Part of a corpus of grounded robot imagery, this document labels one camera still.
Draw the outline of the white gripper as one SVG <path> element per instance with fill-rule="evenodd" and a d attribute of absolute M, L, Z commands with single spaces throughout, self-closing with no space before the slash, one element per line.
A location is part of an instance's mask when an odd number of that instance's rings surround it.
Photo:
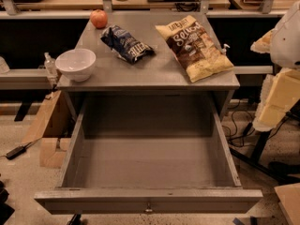
<path fill-rule="evenodd" d="M 300 71 L 296 70 L 300 68 L 300 1 L 250 49 L 270 53 L 272 62 L 283 68 L 277 75 L 265 77 L 253 121 L 256 130 L 270 131 L 300 99 Z"/>

